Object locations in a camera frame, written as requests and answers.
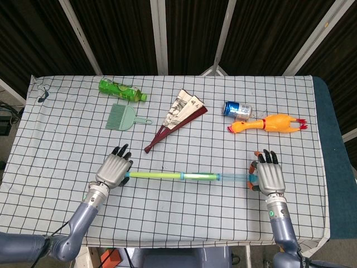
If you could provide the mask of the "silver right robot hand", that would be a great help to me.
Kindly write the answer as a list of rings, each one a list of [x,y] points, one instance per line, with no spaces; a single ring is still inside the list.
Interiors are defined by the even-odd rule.
[[[274,151],[263,150],[264,155],[256,151],[258,161],[253,161],[249,167],[247,186],[250,190],[261,192],[265,196],[272,194],[284,195],[286,186],[283,172]]]

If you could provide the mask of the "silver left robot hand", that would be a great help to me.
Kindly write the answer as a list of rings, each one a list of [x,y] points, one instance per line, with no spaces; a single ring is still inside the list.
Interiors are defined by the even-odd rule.
[[[128,144],[114,148],[97,171],[95,175],[97,182],[105,184],[109,189],[126,184],[128,178],[126,173],[133,165],[133,161],[129,160],[131,152],[128,151],[125,154],[127,148]]]

